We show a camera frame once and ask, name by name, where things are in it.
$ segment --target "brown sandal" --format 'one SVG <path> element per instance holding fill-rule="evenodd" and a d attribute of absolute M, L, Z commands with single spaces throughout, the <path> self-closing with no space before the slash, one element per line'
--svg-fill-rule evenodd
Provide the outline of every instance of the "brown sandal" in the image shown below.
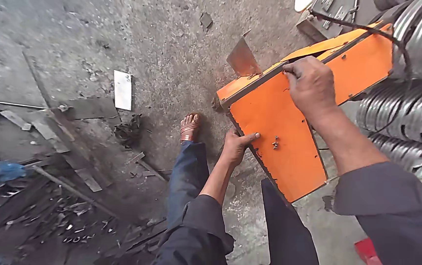
<path fill-rule="evenodd" d="M 190 113 L 180 122 L 180 141 L 194 141 L 201 125 L 201 117 L 197 113 Z"/>

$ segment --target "rusty metal piece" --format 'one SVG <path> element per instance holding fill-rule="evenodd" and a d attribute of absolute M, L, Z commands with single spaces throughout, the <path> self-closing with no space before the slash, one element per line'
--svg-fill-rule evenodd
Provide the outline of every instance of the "rusty metal piece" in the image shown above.
<path fill-rule="evenodd" d="M 234 49 L 232 49 L 227 57 L 227 62 L 238 76 L 252 76 L 262 73 L 244 37 L 240 38 Z"/>
<path fill-rule="evenodd" d="M 153 167 L 151 167 L 148 163 L 142 160 L 144 157 L 145 157 L 144 152 L 141 152 L 140 154 L 135 156 L 133 159 L 131 159 L 130 162 L 140 164 L 141 166 L 147 168 L 150 172 L 154 173 L 154 175 L 160 178 L 161 180 L 167 181 L 159 172 L 157 172 Z"/>

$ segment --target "dusty ground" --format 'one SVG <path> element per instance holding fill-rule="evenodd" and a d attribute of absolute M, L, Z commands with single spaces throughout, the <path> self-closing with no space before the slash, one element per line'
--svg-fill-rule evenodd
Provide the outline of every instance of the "dusty ground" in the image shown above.
<path fill-rule="evenodd" d="M 123 152 L 101 120 L 78 122 L 92 146 L 110 164 L 116 192 L 144 219 L 165 213 L 166 184 L 131 178 L 141 169 L 128 164 L 138 152 L 157 169 L 171 169 L 179 150 L 179 119 L 190 111 L 205 117 L 202 141 L 210 166 L 230 121 L 214 112 L 216 90 L 235 75 L 226 57 L 240 36 L 262 69 L 311 42 L 295 28 L 294 2 L 276 0 L 0 0 L 0 100 L 42 105 L 43 100 L 22 56 L 37 62 L 53 99 L 113 96 L 113 70 L 135 77 L 134 109 L 143 113 L 144 133 L 134 152 Z M 203 12 L 214 23 L 200 25 Z M 120 113 L 124 120 L 132 113 Z M 331 177 L 335 169 L 324 154 Z M 237 239 L 230 264 L 268 264 L 267 232 L 261 201 L 264 173 L 246 154 L 231 179 L 235 191 L 224 209 L 228 232 Z M 335 183 L 295 203 L 313 234 L 320 264 L 362 264 L 353 243 L 364 234 L 352 217 L 323 209 L 322 196 Z"/>

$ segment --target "metal rod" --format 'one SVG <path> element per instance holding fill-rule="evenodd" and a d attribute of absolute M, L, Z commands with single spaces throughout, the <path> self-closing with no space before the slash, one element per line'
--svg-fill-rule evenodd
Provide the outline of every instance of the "metal rod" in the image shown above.
<path fill-rule="evenodd" d="M 0 101 L 0 105 L 20 106 L 20 107 L 27 107 L 27 108 L 33 108 L 33 109 L 47 109 L 46 107 L 43 107 L 43 106 L 32 106 L 32 105 L 25 105 L 25 104 L 11 103 L 11 102 L 3 102 L 3 101 Z"/>
<path fill-rule="evenodd" d="M 51 181 L 62 185 L 64 188 L 66 188 L 68 191 L 72 192 L 73 194 L 79 196 L 80 198 L 84 199 L 87 202 L 90 202 L 93 206 L 97 207 L 98 209 L 104 211 L 105 213 L 119 219 L 117 217 L 116 214 L 114 214 L 112 211 L 108 210 L 106 207 L 102 206 L 101 204 L 97 203 L 96 201 L 94 201 L 93 199 L 90 199 L 88 196 L 84 195 L 83 193 L 81 193 L 78 190 L 75 190 L 73 187 L 71 187 L 69 184 L 61 181 L 60 179 L 54 177 L 53 175 L 49 174 L 48 172 L 44 171 L 42 168 L 38 167 L 38 166 L 32 166 L 32 169 L 34 169 L 36 172 L 38 172 L 39 174 L 43 175 L 44 177 L 50 179 Z"/>

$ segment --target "leg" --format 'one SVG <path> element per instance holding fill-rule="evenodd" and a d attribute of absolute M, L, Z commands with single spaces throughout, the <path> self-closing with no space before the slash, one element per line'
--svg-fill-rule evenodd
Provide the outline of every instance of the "leg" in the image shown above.
<path fill-rule="evenodd" d="M 190 127 L 190 124 L 199 125 L 199 118 L 184 118 L 182 128 Z M 191 139 L 196 137 L 196 131 L 182 130 L 182 138 Z M 209 170 L 206 161 L 206 147 L 204 143 L 194 143 L 193 141 L 183 141 L 180 154 L 173 167 L 170 176 L 170 194 L 168 196 L 167 222 L 172 224 L 182 214 L 184 206 L 196 198 L 204 184 L 208 180 Z"/>
<path fill-rule="evenodd" d="M 319 265 L 314 242 L 291 204 L 286 205 L 268 178 L 262 180 L 271 265 Z"/>

